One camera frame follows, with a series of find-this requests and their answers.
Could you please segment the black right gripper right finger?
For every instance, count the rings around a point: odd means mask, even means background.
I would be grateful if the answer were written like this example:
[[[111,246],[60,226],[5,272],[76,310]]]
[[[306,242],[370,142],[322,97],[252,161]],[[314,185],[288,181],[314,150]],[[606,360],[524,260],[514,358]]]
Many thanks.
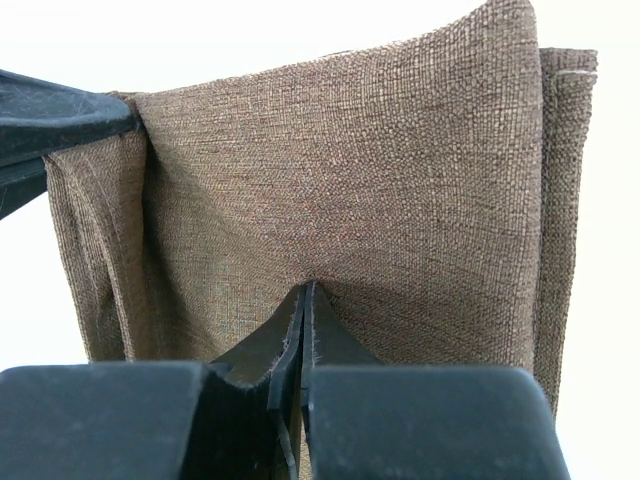
[[[305,287],[301,409],[316,479],[566,479],[526,371],[381,363]]]

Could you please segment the brown cloth napkin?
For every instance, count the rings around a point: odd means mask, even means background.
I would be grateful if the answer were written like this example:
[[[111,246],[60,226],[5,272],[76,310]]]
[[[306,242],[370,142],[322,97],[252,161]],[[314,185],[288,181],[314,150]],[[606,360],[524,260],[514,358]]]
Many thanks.
[[[211,360],[319,281],[389,363],[499,364],[559,397],[598,59],[526,1],[424,36],[126,96],[49,155],[92,360]]]

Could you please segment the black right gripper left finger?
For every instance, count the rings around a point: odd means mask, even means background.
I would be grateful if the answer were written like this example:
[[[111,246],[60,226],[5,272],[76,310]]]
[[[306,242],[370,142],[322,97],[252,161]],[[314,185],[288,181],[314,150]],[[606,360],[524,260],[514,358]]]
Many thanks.
[[[210,363],[25,366],[1,375],[5,479],[295,479],[306,290]]]

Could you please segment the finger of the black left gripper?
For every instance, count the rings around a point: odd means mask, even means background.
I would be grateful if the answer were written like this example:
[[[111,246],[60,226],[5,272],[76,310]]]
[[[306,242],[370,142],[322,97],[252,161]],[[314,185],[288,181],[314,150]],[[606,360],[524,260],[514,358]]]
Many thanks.
[[[44,161],[36,158],[1,168],[0,219],[47,191]]]
[[[1,158],[31,160],[138,126],[122,100],[3,70]]]

